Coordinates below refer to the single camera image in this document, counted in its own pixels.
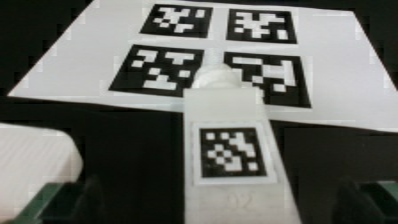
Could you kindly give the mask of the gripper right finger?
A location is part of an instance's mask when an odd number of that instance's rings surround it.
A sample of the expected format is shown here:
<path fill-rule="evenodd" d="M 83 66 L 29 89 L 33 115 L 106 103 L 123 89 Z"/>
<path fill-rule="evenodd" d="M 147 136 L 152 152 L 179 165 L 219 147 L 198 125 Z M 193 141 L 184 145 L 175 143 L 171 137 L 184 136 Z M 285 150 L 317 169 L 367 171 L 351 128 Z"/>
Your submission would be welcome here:
<path fill-rule="evenodd" d="M 398 181 L 342 182 L 333 224 L 398 224 Z"/>

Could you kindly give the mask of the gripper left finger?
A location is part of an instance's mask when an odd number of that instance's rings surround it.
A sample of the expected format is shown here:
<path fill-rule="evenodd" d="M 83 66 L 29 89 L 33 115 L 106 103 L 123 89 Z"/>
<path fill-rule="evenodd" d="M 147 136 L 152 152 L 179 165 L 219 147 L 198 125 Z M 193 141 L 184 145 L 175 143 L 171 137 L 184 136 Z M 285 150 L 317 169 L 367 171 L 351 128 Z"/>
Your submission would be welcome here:
<path fill-rule="evenodd" d="M 51 182 L 12 224 L 106 224 L 106 201 L 99 177 L 84 182 Z"/>

